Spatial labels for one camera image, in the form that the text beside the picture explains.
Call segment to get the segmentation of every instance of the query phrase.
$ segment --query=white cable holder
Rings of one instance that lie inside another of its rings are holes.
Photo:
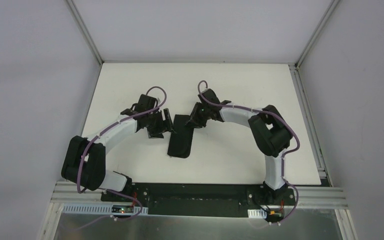
[[[89,214],[89,215],[109,215],[109,216],[131,216],[137,214],[140,206],[133,207],[133,212],[121,213],[113,212],[113,206],[119,207],[120,204],[95,204],[95,203],[65,203],[62,213],[64,214]],[[142,207],[139,215],[148,215],[148,208]]]
[[[262,209],[248,209],[248,218],[250,219],[265,219],[267,218],[267,212]]]

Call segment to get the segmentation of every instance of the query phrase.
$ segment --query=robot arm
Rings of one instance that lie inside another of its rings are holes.
[[[142,94],[138,103],[135,103],[131,109],[122,111],[113,123],[97,133],[87,137],[73,137],[62,166],[62,177],[71,182],[77,182],[82,154],[87,145],[93,142],[87,151],[87,161],[83,163],[80,185],[91,191],[98,188],[117,192],[123,190],[126,183],[132,179],[124,174],[106,170],[106,155],[113,147],[140,129],[147,128],[149,138],[163,138],[162,133],[174,132],[167,108],[163,110],[165,120],[163,120],[162,112],[156,109],[153,112],[121,121],[126,117],[152,110],[157,103],[156,98]]]
[[[215,104],[225,105],[231,103],[228,100],[220,103],[216,94],[210,88],[202,92],[202,95]],[[201,102],[195,104],[186,126],[202,128],[206,126],[207,120],[213,119],[219,122],[236,123],[250,128],[255,142],[265,158],[266,176],[264,185],[270,188],[269,191],[271,191],[272,197],[275,198],[279,194],[278,192],[287,187],[282,178],[281,156],[290,145],[291,133],[281,122],[272,116],[240,108],[213,106],[204,101],[200,95],[198,97]],[[282,117],[272,105],[268,105],[262,110]]]

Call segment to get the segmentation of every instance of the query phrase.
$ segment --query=reflective metal surface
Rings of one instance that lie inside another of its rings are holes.
[[[297,209],[281,226],[267,226],[263,219],[140,216],[125,222],[110,217],[70,230],[98,218],[99,215],[61,215],[55,240],[337,240],[341,238],[334,210]]]

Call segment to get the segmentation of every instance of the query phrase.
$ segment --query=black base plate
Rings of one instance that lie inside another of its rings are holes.
[[[247,218],[248,209],[259,205],[295,204],[294,191],[286,191],[274,202],[264,202],[262,185],[258,184],[178,184],[133,183],[137,199],[148,207],[149,215]],[[132,202],[107,193],[103,202]]]

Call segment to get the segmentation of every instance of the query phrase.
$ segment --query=white wall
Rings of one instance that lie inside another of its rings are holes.
[[[106,61],[296,62],[331,0],[75,0]]]
[[[384,0],[344,0],[301,68],[358,236],[384,239]]]
[[[99,66],[64,1],[0,0],[0,239],[35,239]]]

